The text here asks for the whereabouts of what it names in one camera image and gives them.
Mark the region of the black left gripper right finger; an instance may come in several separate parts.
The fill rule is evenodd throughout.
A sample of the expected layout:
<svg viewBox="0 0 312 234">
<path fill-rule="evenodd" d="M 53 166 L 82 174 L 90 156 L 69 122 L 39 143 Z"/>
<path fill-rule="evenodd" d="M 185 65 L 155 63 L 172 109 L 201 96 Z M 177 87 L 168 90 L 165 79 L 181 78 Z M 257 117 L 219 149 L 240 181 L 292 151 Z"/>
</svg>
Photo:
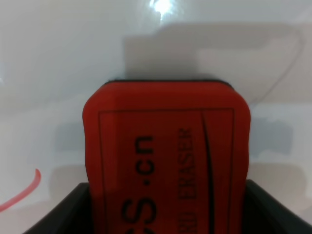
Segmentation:
<svg viewBox="0 0 312 234">
<path fill-rule="evenodd" d="M 283 206 L 254 181 L 246 181 L 245 233 L 310 234 L 311 232 L 311 224 Z"/>
</svg>

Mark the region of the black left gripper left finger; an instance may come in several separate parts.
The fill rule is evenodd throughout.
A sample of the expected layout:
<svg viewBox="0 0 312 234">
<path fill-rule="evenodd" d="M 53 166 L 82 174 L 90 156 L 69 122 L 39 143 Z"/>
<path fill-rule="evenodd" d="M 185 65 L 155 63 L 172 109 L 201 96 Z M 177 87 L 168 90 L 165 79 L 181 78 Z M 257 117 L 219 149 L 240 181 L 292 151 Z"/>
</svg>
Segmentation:
<svg viewBox="0 0 312 234">
<path fill-rule="evenodd" d="M 89 184 L 80 183 L 27 234 L 91 234 L 92 207 Z"/>
</svg>

